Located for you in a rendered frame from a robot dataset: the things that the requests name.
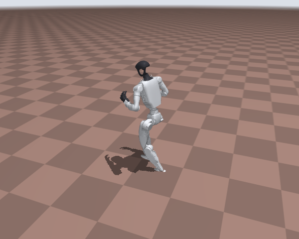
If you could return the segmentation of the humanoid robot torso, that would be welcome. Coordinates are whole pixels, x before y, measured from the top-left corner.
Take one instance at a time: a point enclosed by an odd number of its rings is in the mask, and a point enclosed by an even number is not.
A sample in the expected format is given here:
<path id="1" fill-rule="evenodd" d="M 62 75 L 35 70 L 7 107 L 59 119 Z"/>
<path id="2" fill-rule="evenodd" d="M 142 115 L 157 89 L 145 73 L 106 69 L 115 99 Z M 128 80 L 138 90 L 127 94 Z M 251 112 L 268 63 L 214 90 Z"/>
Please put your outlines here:
<path id="1" fill-rule="evenodd" d="M 149 81 L 144 81 L 143 78 L 143 80 L 141 80 L 138 84 L 143 85 L 141 98 L 146 108 L 149 108 L 150 110 L 150 113 L 147 115 L 147 118 L 152 119 L 152 125 L 156 125 L 161 121 L 161 113 L 159 113 L 158 109 L 156 108 L 161 104 L 161 93 L 157 78 L 152 78 L 153 79 Z"/>

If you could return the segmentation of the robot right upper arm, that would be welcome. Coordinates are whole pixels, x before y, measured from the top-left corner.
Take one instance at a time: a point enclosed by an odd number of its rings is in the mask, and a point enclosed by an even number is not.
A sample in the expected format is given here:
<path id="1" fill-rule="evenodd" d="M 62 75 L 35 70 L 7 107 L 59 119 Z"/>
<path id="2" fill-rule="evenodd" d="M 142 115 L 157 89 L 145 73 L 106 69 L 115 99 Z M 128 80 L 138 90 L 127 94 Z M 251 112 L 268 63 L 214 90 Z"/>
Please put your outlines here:
<path id="1" fill-rule="evenodd" d="M 167 89 L 167 87 L 165 86 L 165 84 L 163 83 L 163 81 L 162 81 L 162 78 L 160 77 L 160 76 L 157 76 L 156 77 L 157 78 L 157 80 L 158 80 L 158 84 L 159 84 L 159 88 L 162 90 L 162 96 L 167 96 L 168 95 L 168 89 Z"/>

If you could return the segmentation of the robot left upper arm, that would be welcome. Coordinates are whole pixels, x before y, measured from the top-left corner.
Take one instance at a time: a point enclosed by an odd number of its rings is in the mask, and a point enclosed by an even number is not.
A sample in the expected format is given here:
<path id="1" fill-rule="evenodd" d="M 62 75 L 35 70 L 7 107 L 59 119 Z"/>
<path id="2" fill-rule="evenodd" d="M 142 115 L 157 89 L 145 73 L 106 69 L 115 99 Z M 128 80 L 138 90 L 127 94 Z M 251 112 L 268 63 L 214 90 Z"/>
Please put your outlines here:
<path id="1" fill-rule="evenodd" d="M 138 84 L 138 85 L 134 86 L 134 88 L 133 88 L 133 92 L 134 92 L 133 101 L 134 101 L 134 106 L 135 106 L 133 111 L 135 111 L 135 112 L 140 110 L 139 102 L 140 102 L 140 96 L 141 96 L 142 91 L 143 91 L 142 84 Z"/>

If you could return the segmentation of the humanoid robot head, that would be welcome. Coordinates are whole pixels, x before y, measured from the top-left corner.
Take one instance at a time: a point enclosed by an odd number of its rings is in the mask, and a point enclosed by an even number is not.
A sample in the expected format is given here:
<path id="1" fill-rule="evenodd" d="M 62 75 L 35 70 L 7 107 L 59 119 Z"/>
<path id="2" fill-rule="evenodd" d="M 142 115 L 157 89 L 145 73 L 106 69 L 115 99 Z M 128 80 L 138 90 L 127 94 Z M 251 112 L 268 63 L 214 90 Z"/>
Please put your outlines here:
<path id="1" fill-rule="evenodd" d="M 149 80 L 153 79 L 152 77 L 150 77 L 150 76 L 148 75 L 148 73 L 146 73 L 146 67 L 148 67 L 148 66 L 150 66 L 150 64 L 149 64 L 147 61 L 140 61 L 140 62 L 138 62 L 138 63 L 136 64 L 136 66 L 135 66 L 135 68 L 136 68 L 137 71 L 138 71 L 138 74 L 139 74 L 140 76 L 143 76 L 144 81 L 149 81 Z M 143 74 L 140 74 L 140 71 L 139 71 L 140 69 L 142 69 L 142 70 L 144 71 Z"/>

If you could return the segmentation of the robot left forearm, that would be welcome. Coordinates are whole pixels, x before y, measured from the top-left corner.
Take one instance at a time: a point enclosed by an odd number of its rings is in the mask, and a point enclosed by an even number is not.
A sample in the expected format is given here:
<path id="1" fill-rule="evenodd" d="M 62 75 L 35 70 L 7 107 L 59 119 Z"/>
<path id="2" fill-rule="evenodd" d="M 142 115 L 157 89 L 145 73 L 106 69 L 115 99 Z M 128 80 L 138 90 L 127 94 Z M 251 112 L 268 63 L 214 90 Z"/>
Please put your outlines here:
<path id="1" fill-rule="evenodd" d="M 133 111 L 134 110 L 134 105 L 132 103 L 130 103 L 130 101 L 128 102 L 127 100 L 124 101 L 125 106 L 130 110 Z"/>

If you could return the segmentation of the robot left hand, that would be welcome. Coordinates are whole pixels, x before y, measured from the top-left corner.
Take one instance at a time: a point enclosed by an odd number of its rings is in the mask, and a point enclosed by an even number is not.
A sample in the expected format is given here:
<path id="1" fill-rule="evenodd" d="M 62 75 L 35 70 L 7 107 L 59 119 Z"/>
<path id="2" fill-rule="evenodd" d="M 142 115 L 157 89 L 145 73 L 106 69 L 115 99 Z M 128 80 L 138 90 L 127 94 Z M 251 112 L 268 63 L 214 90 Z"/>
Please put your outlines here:
<path id="1" fill-rule="evenodd" d="M 127 100 L 128 102 L 129 102 L 129 99 L 127 98 L 127 96 L 126 96 L 126 92 L 127 91 L 123 91 L 122 93 L 121 93 L 121 96 L 120 96 L 120 99 L 124 102 L 125 100 Z"/>

